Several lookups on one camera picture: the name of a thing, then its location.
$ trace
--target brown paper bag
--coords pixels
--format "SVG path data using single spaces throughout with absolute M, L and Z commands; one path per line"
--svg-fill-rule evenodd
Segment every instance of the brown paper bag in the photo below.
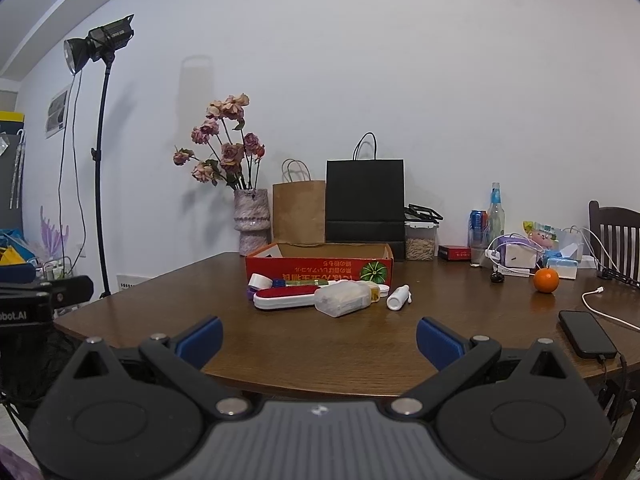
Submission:
M 290 168 L 294 162 L 300 171 Z M 303 180 L 294 181 L 292 173 L 302 174 Z M 285 182 L 273 184 L 273 241 L 323 244 L 324 180 L 311 180 L 306 164 L 291 158 L 282 163 L 282 177 Z

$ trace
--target white tube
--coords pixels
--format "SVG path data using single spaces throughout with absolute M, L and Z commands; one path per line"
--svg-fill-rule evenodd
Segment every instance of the white tube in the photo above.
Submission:
M 403 285 L 396 288 L 394 293 L 386 298 L 386 306 L 391 310 L 400 310 L 406 301 L 411 303 L 409 285 Z

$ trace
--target ceiling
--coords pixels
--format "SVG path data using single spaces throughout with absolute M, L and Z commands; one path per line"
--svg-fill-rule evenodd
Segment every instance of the ceiling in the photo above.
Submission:
M 14 90 L 66 33 L 108 1 L 1 0 L 0 89 Z

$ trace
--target wooden table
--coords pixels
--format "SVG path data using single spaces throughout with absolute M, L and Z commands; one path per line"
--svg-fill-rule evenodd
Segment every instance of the wooden table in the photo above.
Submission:
M 244 260 L 219 254 L 183 267 L 58 319 L 76 336 L 99 335 L 116 347 L 138 345 L 154 332 L 176 335 L 207 314 L 223 323 L 222 350 L 204 371 L 243 390 L 289 397 L 396 396 L 435 373 L 416 348 L 415 329 L 432 316 L 464 336 L 485 334 L 503 347 L 527 348 L 539 337 L 560 343 L 580 374 L 596 380 L 602 368 L 578 358 L 558 326 L 558 311 L 597 310 L 640 324 L 640 292 L 603 282 L 592 270 L 561 280 L 554 294 L 534 291 L 530 279 L 489 281 L 468 262 L 401 262 L 392 290 L 407 283 L 413 303 L 392 312 L 385 301 L 337 319 L 313 307 L 264 312 L 246 297 Z M 640 367 L 640 334 L 600 320 L 624 353 L 629 371 Z M 609 371 L 618 362 L 607 362 Z

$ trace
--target watermelon illustration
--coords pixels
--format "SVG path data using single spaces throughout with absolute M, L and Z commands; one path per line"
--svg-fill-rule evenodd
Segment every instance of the watermelon illustration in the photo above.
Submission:
M 380 285 L 386 280 L 386 267 L 380 262 L 369 262 L 362 267 L 360 279 Z

